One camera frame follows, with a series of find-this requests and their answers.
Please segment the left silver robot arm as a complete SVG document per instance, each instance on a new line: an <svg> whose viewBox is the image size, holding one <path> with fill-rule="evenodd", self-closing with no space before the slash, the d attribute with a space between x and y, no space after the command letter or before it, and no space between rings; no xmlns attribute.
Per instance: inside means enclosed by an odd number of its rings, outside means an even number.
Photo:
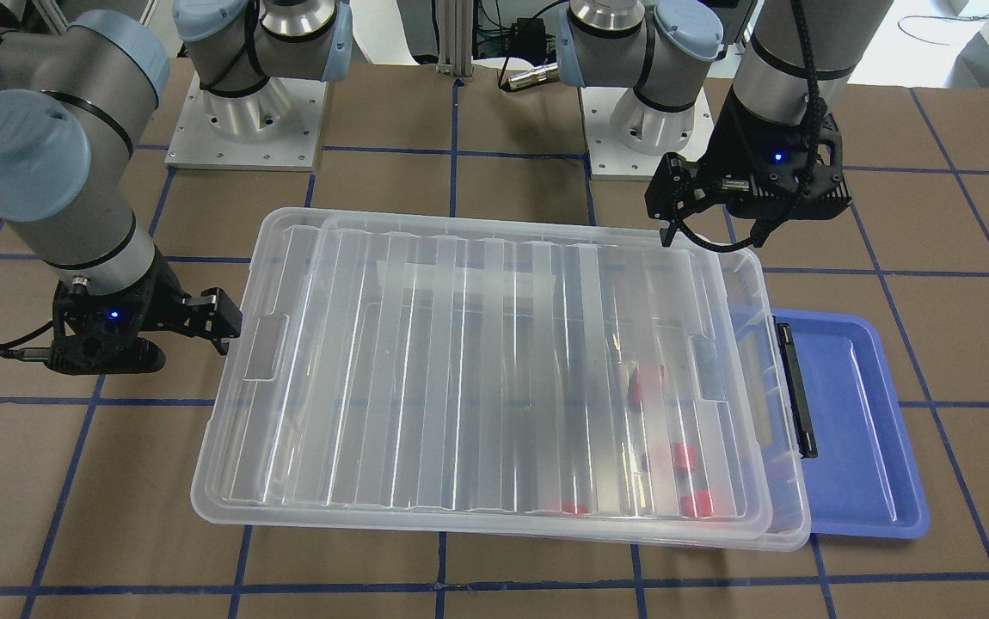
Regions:
<svg viewBox="0 0 989 619"><path fill-rule="evenodd" d="M822 222L853 204L832 116L891 4L765 1L706 151L691 161L664 144L691 124L697 95L725 44L699 1L570 1L555 50L570 86L622 88L615 126L659 156L645 211L660 242L759 248L790 220Z"/></svg>

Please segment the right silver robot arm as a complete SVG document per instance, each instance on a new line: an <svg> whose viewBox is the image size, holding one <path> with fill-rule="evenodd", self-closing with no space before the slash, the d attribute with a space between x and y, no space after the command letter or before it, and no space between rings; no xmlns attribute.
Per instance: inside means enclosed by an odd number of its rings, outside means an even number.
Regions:
<svg viewBox="0 0 989 619"><path fill-rule="evenodd" d="M120 189L168 80L160 40L125 13L31 33L0 1L0 219L58 279L50 320L0 342L0 358L142 375L167 360L148 332L207 340L219 355L240 336L230 295L185 291Z"/></svg>

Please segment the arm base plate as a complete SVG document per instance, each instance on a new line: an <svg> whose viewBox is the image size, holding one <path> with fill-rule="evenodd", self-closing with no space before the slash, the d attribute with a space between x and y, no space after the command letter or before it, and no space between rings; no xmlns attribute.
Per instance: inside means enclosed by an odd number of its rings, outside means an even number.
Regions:
<svg viewBox="0 0 989 619"><path fill-rule="evenodd" d="M329 86L272 78L258 93L223 98L193 77L165 162L177 169L313 172Z"/></svg>
<svg viewBox="0 0 989 619"><path fill-rule="evenodd" d="M644 108L629 88L581 88L580 103L590 175L598 180L649 181L665 153L696 161L714 129L704 90L682 113Z"/></svg>

